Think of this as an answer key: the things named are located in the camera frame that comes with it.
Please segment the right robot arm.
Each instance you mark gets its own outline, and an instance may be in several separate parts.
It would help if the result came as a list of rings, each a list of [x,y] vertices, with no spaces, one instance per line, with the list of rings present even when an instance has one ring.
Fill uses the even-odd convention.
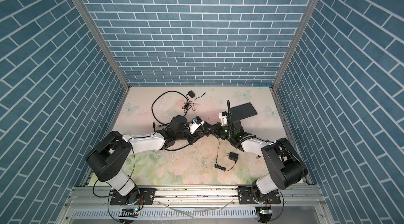
[[[267,174],[251,184],[251,192],[256,198],[278,189],[284,190],[308,175],[307,166],[286,138],[264,140],[245,132],[241,127],[222,126],[220,123],[209,127],[208,132],[229,141],[236,149],[264,159]]]

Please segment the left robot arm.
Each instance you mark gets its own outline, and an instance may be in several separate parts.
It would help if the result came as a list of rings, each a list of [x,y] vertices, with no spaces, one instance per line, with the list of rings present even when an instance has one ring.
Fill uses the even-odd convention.
[[[184,116],[175,116],[168,126],[152,134],[129,136],[112,131],[86,156],[86,162],[100,182],[110,185],[121,196],[133,194],[136,184],[123,171],[129,155],[150,150],[167,150],[178,140],[192,145],[210,134],[211,124],[199,116],[188,122]]]

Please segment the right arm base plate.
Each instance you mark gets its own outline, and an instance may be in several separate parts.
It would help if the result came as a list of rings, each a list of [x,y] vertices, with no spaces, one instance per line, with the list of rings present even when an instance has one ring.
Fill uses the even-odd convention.
[[[240,205],[252,204],[280,204],[281,199],[277,190],[262,194],[258,188],[238,186],[238,201]]]

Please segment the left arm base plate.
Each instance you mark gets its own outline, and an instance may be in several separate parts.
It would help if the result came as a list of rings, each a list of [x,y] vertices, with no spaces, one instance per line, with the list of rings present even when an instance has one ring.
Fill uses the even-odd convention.
[[[152,205],[155,197],[155,188],[135,188],[126,196],[122,196],[117,190],[110,192],[109,203],[112,206],[148,206]]]

